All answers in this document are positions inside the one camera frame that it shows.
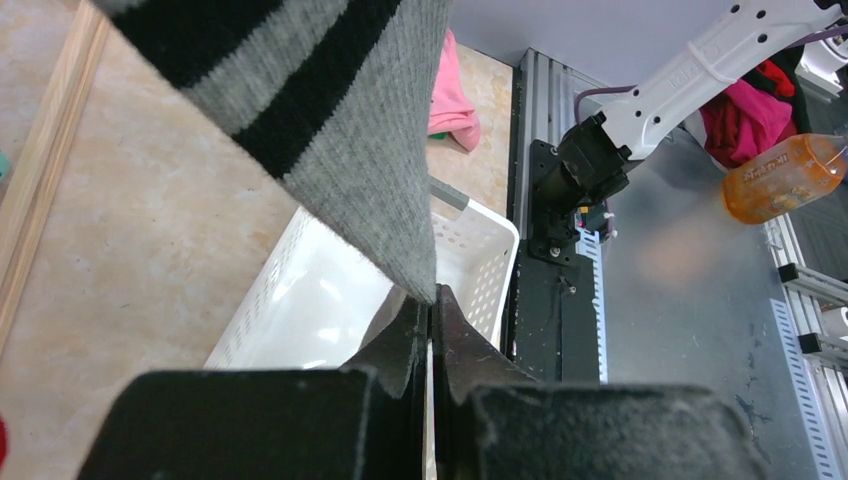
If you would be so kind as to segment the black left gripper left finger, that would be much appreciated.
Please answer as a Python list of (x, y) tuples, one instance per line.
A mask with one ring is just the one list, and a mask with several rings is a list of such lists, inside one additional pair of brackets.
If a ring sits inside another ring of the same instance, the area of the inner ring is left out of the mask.
[(429, 309), (343, 365), (154, 371), (114, 401), (82, 479), (421, 479)]

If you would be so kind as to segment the grey sock with black stripes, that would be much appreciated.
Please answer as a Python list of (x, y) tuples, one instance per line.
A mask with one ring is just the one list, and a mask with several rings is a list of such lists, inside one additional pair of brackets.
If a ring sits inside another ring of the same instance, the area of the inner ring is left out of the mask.
[(436, 299), (426, 141), (447, 1), (101, 1), (170, 85), (417, 300)]

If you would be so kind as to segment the wooden drying rack frame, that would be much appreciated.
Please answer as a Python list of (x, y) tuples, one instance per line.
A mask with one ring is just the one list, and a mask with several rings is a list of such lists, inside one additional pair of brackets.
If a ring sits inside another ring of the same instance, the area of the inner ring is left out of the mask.
[(112, 30), (82, 1), (1, 204), (1, 342), (7, 341)]

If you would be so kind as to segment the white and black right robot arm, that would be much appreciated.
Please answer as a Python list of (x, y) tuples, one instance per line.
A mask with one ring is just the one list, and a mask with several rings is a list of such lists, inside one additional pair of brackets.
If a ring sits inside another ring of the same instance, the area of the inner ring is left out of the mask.
[(625, 188), (628, 172), (673, 128), (759, 63), (846, 14), (844, 1), (736, 1), (664, 67), (577, 122), (558, 145), (531, 146), (552, 162), (534, 182), (530, 255), (567, 265), (567, 251), (580, 238), (579, 208)]

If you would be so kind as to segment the white perforated plastic basket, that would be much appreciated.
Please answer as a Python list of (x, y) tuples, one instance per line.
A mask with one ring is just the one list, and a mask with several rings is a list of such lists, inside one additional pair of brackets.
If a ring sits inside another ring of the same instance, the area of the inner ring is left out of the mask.
[[(505, 217), (431, 181), (437, 280), (492, 345), (519, 243)], [(392, 283), (354, 247), (298, 208), (212, 349), (212, 369), (312, 369), (343, 364), (362, 344)]]

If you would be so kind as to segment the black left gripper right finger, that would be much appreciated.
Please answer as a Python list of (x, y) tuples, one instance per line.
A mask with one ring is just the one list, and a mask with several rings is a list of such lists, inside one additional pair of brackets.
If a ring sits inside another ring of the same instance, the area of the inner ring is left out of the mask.
[(441, 285), (431, 310), (441, 479), (764, 479), (740, 416), (686, 385), (544, 382), (509, 361)]

